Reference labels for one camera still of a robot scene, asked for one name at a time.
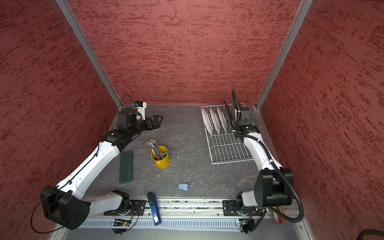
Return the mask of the square floral plate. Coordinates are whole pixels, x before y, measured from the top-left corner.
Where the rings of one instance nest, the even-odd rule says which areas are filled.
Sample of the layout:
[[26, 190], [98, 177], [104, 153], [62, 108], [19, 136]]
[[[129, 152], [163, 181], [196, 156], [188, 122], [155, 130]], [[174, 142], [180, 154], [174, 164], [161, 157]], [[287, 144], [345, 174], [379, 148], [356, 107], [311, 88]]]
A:
[[226, 103], [226, 101], [224, 101], [224, 103], [225, 103], [226, 113], [227, 113], [227, 116], [228, 116], [228, 118], [229, 118], [230, 126], [231, 126], [231, 128], [233, 129], [233, 128], [234, 128], [234, 124], [233, 124], [232, 111], [231, 111], [229, 105]]

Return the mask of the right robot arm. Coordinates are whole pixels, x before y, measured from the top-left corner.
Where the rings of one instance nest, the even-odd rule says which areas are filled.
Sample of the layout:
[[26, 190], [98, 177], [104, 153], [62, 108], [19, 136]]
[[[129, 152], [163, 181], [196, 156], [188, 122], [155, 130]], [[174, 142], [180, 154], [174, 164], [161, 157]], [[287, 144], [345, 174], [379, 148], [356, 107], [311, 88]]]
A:
[[235, 137], [245, 145], [259, 170], [254, 188], [238, 194], [238, 209], [243, 211], [248, 208], [291, 205], [292, 190], [280, 177], [278, 171], [281, 171], [290, 184], [293, 184], [293, 173], [290, 169], [283, 168], [273, 157], [263, 140], [261, 131], [251, 120], [249, 108], [235, 109], [231, 124], [235, 128], [233, 130]]

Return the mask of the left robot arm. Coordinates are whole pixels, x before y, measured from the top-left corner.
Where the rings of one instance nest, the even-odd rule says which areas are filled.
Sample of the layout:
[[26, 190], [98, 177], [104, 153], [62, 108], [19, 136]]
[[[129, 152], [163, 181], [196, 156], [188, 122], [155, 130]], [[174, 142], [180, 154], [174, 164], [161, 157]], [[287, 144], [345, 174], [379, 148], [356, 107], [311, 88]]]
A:
[[117, 127], [104, 135], [95, 150], [64, 180], [41, 191], [41, 203], [46, 219], [74, 230], [88, 217], [107, 211], [118, 215], [132, 214], [134, 209], [127, 193], [114, 190], [101, 196], [86, 196], [86, 191], [125, 147], [143, 131], [161, 127], [163, 116], [145, 116], [145, 108], [126, 108], [117, 113]]

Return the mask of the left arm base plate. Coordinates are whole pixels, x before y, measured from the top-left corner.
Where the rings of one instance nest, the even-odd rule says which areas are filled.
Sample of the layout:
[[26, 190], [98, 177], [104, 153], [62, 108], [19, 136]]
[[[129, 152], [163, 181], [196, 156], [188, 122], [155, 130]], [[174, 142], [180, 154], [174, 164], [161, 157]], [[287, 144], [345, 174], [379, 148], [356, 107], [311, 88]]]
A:
[[123, 201], [121, 206], [116, 210], [104, 212], [104, 216], [142, 216], [146, 206], [146, 200], [129, 200]]

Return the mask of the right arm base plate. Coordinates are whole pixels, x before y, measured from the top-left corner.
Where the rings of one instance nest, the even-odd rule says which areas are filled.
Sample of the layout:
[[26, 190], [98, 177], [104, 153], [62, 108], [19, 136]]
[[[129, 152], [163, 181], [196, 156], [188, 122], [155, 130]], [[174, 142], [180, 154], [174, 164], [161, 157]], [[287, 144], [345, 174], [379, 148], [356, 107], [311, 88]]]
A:
[[263, 214], [263, 210], [257, 210], [255, 207], [242, 207], [235, 200], [224, 200], [223, 204], [223, 213], [226, 217], [234, 217], [234, 216], [261, 216]]

